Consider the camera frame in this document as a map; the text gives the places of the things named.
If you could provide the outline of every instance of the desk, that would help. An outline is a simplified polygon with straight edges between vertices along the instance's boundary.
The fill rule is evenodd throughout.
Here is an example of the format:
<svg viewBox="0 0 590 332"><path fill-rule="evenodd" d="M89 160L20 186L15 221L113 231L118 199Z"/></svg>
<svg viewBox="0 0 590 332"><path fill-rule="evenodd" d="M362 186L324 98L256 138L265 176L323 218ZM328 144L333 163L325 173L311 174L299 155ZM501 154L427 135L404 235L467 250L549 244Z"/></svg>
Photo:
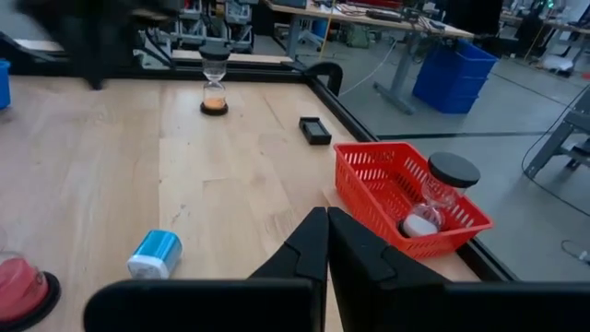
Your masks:
<svg viewBox="0 0 590 332"><path fill-rule="evenodd" d="M511 22L514 24L520 24L523 21L523 18L519 18L519 17L516 17L514 15L510 15L510 14L501 14L500 20ZM545 47L545 52L543 53L543 55L541 56L539 61L542 62L543 60L545 60L545 58L549 55L551 49L554 46L564 45L564 46L571 46L571 47L580 48L580 51L578 52L578 54L575 55L574 58L572 59L573 65L575 66L575 63L578 61L578 59L580 59L580 56L582 56L582 54L584 54L585 49L590 44L590 41L587 39L587 36L590 35L590 30L573 27L569 24L563 24L560 22L552 21L552 20L544 20L543 22L545 25L552 27L555 31L553 32L553 35L551 36L551 38L549 38L549 40L547 41L547 45ZM581 36L578 38L577 41L562 41L561 35L564 32L577 32L577 33L580 33Z"/></svg>
<svg viewBox="0 0 590 332"><path fill-rule="evenodd" d="M319 7L313 4L312 0L308 0L307 7L305 9L302 8L294 8L289 6L278 6L274 5L271 0L264 0L266 5L273 11L283 12L283 13L290 13L293 14L293 18L291 20L291 24L289 26L289 40L287 42L287 56L295 59L295 49L297 47L298 36L300 33L300 22L303 19L314 19L314 18L329 18L330 12L322 11ZM355 10L364 11L365 8L362 7L354 7ZM380 19L373 19L367 18L365 16L347 16L335 10L332 19L338 22L350 22L350 23L357 23L357 24L366 24L372 26L379 26L390 28L392 30L402 30L407 32L407 46L412 47L412 45L417 44L420 38L420 34L418 32L425 31L419 25L412 25L407 22L391 22L385 21ZM451 26L445 26L444 31L437 31L432 30L432 33L438 33L443 36L447 37L456 37L456 38L467 38L472 39L473 34L467 31L459 30L453 28ZM401 89L404 81L407 77L407 71L411 66L411 56L408 51L402 52L402 58L397 66L397 70L395 71L394 78L392 80L391 85L388 87L383 86L380 83L374 82L373 87L376 88L379 93L383 97L385 97L388 101L394 104L401 112L407 114L413 114L416 112L416 109L407 102L401 96Z"/></svg>
<svg viewBox="0 0 590 332"><path fill-rule="evenodd" d="M304 84L226 83L230 112L198 111L199 81L11 77L0 116L0 220L8 247L62 282L34 331L79 331L86 301L128 279L125 261L148 230L184 246L176 279L242 279L313 207L343 207L332 147L310 147L301 116L333 144L354 138ZM422 262L477 280L456 254ZM330 285L326 331L341 325Z"/></svg>
<svg viewBox="0 0 590 332"><path fill-rule="evenodd" d="M53 41L30 41L23 39L16 39L20 46L44 52L61 52L62 47ZM201 54L196 51L185 51L185 50L173 50L172 59L174 60L201 60ZM265 63L265 64L280 64L282 62L292 62L291 58L287 56L273 56L273 55L252 55L252 54L230 54L230 62L254 62L254 63Z"/></svg>

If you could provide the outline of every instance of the workbench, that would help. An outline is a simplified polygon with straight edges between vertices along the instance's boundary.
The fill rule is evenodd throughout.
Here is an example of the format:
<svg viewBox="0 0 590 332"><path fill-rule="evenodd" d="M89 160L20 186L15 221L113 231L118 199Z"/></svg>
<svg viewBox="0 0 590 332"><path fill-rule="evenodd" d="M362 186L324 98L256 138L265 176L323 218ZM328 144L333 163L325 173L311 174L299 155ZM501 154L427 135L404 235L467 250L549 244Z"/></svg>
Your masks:
<svg viewBox="0 0 590 332"><path fill-rule="evenodd" d="M500 20L505 22L511 22L515 25L520 25L520 23L523 21L523 18L519 18L517 16L509 14L501 14ZM544 61L545 58L548 55L550 55L551 49L553 47L557 45L563 45L580 49L580 51L572 59L573 65L575 66L576 62L580 59L580 56L584 54L584 51L586 50L586 48L588 48L588 45L590 44L590 41L587 38L587 36L590 35L590 30L577 28L569 24L564 24L553 20L544 20L543 22L546 26L550 26L554 31L549 40L547 41L547 44L545 46L545 52L543 53L539 61ZM580 37L576 41L562 41L561 36L565 32L577 32L580 34Z"/></svg>
<svg viewBox="0 0 590 332"><path fill-rule="evenodd" d="M308 0L307 6L305 9L303 8L295 8L289 6L278 6L274 5L271 0L264 0L266 5L273 11L282 12L282 13L290 13L293 14L293 18L291 19L291 23L289 25L289 38L287 42L287 56L290 58L295 58L295 50L297 48L297 43L299 39L300 33L300 23L304 19L327 19L330 17L330 11L323 11L320 7L315 6L313 4L313 0ZM355 11L366 11L366 8L354 6ZM420 39L420 32L426 31L423 27L418 24L410 24L408 22L392 22L374 18L368 18L366 16L348 16L340 13L337 10L334 10L332 15L332 20L336 22L348 22L348 23L356 23L356 24L364 24L370 26L378 26L383 28L388 28L391 30L401 30L407 33L407 45L406 47L409 50L412 49L412 45L416 45ZM443 31L438 31L436 29L429 30L429 33L432 34L439 34L445 37L454 37L454 38L466 38L466 39L473 39L473 34L467 31L459 30L453 28L449 25L444 25L445 28ZM407 77L407 72L412 64L412 59L409 50L402 51L402 57L397 66L397 70L395 71L394 78L392 80L391 85L388 87L383 86L380 83L374 82L373 86L381 93L383 97L385 97L388 101L394 104L401 112L407 114L413 114L416 112L416 109L413 105L411 105L405 98L402 97L402 85Z"/></svg>
<svg viewBox="0 0 590 332"><path fill-rule="evenodd" d="M590 92L587 88L584 89L584 93L581 94L572 109L565 114L555 131L526 166L526 175L531 179L535 178L551 158L561 155L571 158L565 166L572 171L577 169L579 165L590 167L590 159L588 158L590 140L586 139L586 142L578 145L569 144L568 139L574 133L590 135Z"/></svg>
<svg viewBox="0 0 590 332"><path fill-rule="evenodd" d="M239 56L242 64L277 60ZM180 237L175 279L243 279L313 207L346 208L333 145L355 137L315 83L226 82L229 113L208 117L198 111L203 81L110 79L91 91L79 78L10 79L13 103L0 114L7 249L63 288L35 331L80 330L86 301L130 277L125 262L149 230ZM331 146L307 144L302 116L321 118ZM465 255L471 267L491 265L476 251ZM451 280L478 280L458 254L421 263ZM341 330L331 284L326 312L326 331Z"/></svg>

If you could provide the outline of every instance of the gray floor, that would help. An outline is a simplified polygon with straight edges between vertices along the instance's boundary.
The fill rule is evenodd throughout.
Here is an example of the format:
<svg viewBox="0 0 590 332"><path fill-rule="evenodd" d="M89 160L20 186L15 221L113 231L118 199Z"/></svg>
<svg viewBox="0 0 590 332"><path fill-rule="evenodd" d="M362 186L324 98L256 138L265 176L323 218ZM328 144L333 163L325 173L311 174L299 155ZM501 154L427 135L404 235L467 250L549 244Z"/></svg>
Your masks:
<svg viewBox="0 0 590 332"><path fill-rule="evenodd" d="M0 2L0 30L14 38L44 39L44 34L26 18L11 13L9 3ZM324 59L343 66L342 89L346 90L366 77L383 60L389 47L386 41L372 44L369 50L329 43ZM419 112L408 116L385 102L372 88L374 80L390 83L402 50L401 45L396 47L374 77L341 97L342 102L377 135L529 133L526 136L410 139L409 142L424 155L438 150L459 153L481 169L481 182L470 189L468 195L493 218L495 228L482 232L478 238L520 279L590 280L590 268L567 256L560 248L562 240L570 239L590 249L590 219L521 175L521 159L540 137L536 132L545 131L586 82L579 75L565 79L515 61L501 60L469 114L437 113L414 99ZM256 39L254 51L283 54L267 37ZM298 49L299 60L306 64L316 62L317 54L310 45ZM577 68L580 67L584 70L586 64L581 63ZM419 65L410 70L405 86L409 98L412 98L411 89L418 72ZM582 207L588 198L590 171L584 167L576 172L565 171L566 162L565 158L554 158L537 180Z"/></svg>

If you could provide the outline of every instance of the red plastic basket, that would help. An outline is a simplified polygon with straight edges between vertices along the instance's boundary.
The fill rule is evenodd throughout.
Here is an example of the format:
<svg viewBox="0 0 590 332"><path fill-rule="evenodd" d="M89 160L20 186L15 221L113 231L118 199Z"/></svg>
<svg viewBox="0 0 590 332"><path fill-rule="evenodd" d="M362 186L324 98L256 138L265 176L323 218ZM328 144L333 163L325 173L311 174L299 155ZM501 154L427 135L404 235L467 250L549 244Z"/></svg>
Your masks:
<svg viewBox="0 0 590 332"><path fill-rule="evenodd" d="M397 229L415 203L423 200L428 162L408 143L336 144L336 189L350 214L413 258L455 251L493 222L463 196L444 209L444 229L406 238Z"/></svg>

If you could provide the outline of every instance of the blue bin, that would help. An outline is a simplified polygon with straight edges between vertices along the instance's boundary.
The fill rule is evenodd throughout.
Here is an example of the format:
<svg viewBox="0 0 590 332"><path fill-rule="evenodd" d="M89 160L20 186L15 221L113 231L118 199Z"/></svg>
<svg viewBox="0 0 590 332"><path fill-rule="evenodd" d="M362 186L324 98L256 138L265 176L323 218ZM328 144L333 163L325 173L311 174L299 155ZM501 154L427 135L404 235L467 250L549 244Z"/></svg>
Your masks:
<svg viewBox="0 0 590 332"><path fill-rule="evenodd" d="M312 23L312 33L321 39L325 37L325 30L328 29L327 19L316 19Z"/></svg>
<svg viewBox="0 0 590 332"><path fill-rule="evenodd" d="M467 41L438 45L424 60L413 94L442 113L468 113L498 59Z"/></svg>
<svg viewBox="0 0 590 332"><path fill-rule="evenodd" d="M10 85L8 84L8 61L0 60L0 110L10 106Z"/></svg>

